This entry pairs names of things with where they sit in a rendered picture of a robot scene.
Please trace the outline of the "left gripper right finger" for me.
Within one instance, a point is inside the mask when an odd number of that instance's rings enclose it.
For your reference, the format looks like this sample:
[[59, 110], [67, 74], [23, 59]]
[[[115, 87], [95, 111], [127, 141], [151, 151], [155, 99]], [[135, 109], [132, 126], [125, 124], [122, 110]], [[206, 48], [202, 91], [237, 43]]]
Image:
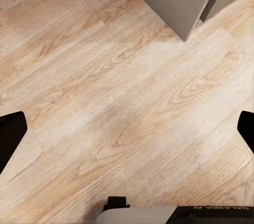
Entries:
[[254, 113], [242, 111], [237, 130], [254, 153]]

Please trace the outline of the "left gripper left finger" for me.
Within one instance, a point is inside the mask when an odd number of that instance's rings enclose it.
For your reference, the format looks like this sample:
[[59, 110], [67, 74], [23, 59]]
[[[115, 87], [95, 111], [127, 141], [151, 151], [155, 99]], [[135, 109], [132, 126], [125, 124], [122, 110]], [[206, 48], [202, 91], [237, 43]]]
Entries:
[[28, 130], [23, 111], [0, 117], [0, 174]]

